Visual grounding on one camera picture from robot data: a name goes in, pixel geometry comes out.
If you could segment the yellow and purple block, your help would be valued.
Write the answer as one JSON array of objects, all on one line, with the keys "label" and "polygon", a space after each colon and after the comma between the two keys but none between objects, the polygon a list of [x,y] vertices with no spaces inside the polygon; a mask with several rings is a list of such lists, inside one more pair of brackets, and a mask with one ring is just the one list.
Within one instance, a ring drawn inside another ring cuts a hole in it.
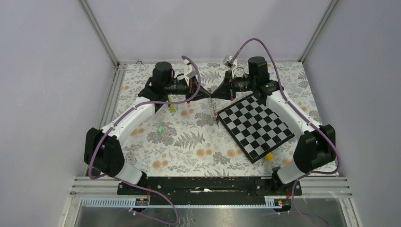
[{"label": "yellow and purple block", "polygon": [[168,97],[168,101],[169,101],[169,105],[168,105],[168,106],[170,107],[170,110],[171,110],[172,112],[175,112],[174,105],[172,104],[173,99],[171,98],[171,95],[168,95],[167,97]]}]

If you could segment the key with green tag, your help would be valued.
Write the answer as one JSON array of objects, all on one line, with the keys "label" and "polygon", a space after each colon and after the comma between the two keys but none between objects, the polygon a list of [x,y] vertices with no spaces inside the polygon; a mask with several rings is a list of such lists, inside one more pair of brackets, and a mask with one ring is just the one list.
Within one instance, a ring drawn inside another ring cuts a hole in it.
[{"label": "key with green tag", "polygon": [[163,132],[163,130],[164,130],[164,126],[162,126],[162,125],[159,125],[158,126],[158,128],[157,128],[157,133],[162,133]]}]

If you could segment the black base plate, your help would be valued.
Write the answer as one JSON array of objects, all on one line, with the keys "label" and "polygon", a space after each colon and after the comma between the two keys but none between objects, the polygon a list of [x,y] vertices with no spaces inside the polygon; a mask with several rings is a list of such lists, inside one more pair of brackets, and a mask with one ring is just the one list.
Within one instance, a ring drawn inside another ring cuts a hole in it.
[{"label": "black base plate", "polygon": [[129,186],[118,185],[118,195],[144,196],[157,201],[165,200],[155,192],[165,195],[169,201],[195,201],[201,204],[234,204],[236,201],[255,204],[263,196],[277,196],[290,199],[291,195],[302,195],[300,184],[281,184],[270,177],[146,177],[138,183],[139,187],[151,192]]}]

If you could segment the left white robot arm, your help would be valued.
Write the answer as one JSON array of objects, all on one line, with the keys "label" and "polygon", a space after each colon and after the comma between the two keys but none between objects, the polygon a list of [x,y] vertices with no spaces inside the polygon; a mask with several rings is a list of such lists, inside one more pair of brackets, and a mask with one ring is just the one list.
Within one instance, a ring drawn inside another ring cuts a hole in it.
[{"label": "left white robot arm", "polygon": [[164,105],[178,105],[200,99],[201,74],[198,66],[183,57],[182,78],[175,75],[171,63],[155,64],[152,75],[146,81],[134,103],[115,120],[101,129],[91,128],[86,134],[84,162],[88,164],[88,175],[95,179],[92,170],[101,176],[114,177],[129,184],[135,194],[142,194],[147,187],[143,171],[127,163],[122,144],[146,119]]}]

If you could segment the black white checkerboard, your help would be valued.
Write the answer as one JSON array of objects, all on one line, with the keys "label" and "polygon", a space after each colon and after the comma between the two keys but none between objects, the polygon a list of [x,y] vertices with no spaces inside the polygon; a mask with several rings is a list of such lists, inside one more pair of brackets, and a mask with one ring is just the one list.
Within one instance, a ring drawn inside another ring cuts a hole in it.
[{"label": "black white checkerboard", "polygon": [[251,163],[294,137],[287,124],[253,95],[218,111],[217,119]]}]

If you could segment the yellow cube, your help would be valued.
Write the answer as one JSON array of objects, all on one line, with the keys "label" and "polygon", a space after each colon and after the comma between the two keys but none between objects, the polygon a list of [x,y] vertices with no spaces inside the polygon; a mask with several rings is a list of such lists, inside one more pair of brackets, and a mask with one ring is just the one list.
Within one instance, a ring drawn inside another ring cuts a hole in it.
[{"label": "yellow cube", "polygon": [[274,155],[272,153],[268,153],[267,155],[264,156],[265,160],[270,161],[274,158]]}]

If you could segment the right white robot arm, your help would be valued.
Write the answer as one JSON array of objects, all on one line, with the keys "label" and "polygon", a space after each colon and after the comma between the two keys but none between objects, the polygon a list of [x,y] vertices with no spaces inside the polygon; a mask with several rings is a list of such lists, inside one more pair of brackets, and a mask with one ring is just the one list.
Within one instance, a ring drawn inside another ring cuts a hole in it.
[{"label": "right white robot arm", "polygon": [[268,64],[264,57],[255,56],[248,60],[249,73],[235,77],[235,58],[229,56],[224,64],[231,69],[225,80],[211,95],[212,98],[233,100],[237,92],[252,91],[253,96],[265,101],[266,106],[288,126],[297,139],[293,160],[277,170],[271,182],[274,193],[283,195],[290,183],[299,180],[334,160],[340,162],[335,146],[335,130],[331,125],[319,125],[287,97],[280,79],[270,79]]}]

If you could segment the left aluminium frame post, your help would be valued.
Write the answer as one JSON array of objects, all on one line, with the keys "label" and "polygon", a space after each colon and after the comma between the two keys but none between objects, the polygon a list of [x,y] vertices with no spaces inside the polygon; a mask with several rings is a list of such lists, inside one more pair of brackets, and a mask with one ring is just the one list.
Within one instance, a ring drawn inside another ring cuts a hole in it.
[{"label": "left aluminium frame post", "polygon": [[90,25],[92,26],[95,35],[97,36],[100,44],[104,48],[107,56],[109,57],[110,61],[112,62],[113,66],[115,68],[118,68],[120,65],[120,61],[116,57],[114,51],[112,50],[112,47],[110,43],[108,42],[95,14],[93,13],[90,4],[87,0],[78,0],[78,3],[80,4],[84,14],[86,15]]}]

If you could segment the aluminium frame post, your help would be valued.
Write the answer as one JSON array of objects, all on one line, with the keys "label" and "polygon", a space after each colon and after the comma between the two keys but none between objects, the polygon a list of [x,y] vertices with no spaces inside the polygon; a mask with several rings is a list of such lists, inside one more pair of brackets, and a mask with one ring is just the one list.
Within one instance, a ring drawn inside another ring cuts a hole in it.
[{"label": "aluminium frame post", "polygon": [[316,43],[317,39],[319,38],[321,32],[323,31],[326,23],[330,19],[331,14],[333,13],[334,9],[336,8],[336,5],[338,4],[339,0],[331,0],[329,2],[328,7],[326,8],[322,18],[320,19],[316,29],[314,30],[310,40],[308,41],[306,48],[302,52],[300,58],[298,59],[298,62],[304,63],[312,50],[314,44]]},{"label": "aluminium frame post", "polygon": [[95,35],[97,36],[100,44],[104,48],[107,56],[109,57],[110,61],[112,62],[113,66],[115,68],[118,68],[120,65],[120,61],[116,57],[114,51],[112,50],[112,47],[110,43],[108,42],[95,14],[93,13],[90,4],[87,0],[78,0],[78,3],[80,4],[84,14],[86,15],[90,25],[92,26]]}]

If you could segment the floral patterned mat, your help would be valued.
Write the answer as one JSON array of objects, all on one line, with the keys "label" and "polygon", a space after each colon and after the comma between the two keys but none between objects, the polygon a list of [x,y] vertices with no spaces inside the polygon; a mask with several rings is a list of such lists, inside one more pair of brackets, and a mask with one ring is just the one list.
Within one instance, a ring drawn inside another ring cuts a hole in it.
[{"label": "floral patterned mat", "polygon": [[[222,82],[222,63],[197,63],[202,86],[214,91]],[[276,63],[288,96],[307,115],[321,122],[315,101],[300,62]],[[129,64],[122,81],[115,118],[135,101],[155,64]],[[284,167],[293,160],[296,139],[272,151],[274,158],[251,163],[231,135],[216,124],[208,99],[174,105],[175,112],[162,106],[141,123],[125,140],[126,161],[148,176],[270,176],[272,168]],[[159,125],[164,126],[157,133]]]}]

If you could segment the right aluminium frame post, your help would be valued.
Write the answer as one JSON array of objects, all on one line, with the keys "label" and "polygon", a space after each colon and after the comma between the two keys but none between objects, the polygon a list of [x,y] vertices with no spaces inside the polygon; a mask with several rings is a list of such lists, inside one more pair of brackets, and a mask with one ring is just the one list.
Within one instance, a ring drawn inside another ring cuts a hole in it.
[{"label": "right aluminium frame post", "polygon": [[300,58],[298,59],[298,62],[304,63],[312,50],[314,44],[316,43],[317,39],[319,38],[321,32],[323,31],[326,23],[330,19],[331,14],[333,13],[334,9],[336,8],[336,5],[338,4],[339,0],[331,0],[329,2],[328,7],[326,8],[322,18],[320,19],[316,29],[314,30],[310,40],[308,41],[306,48],[302,52]]}]

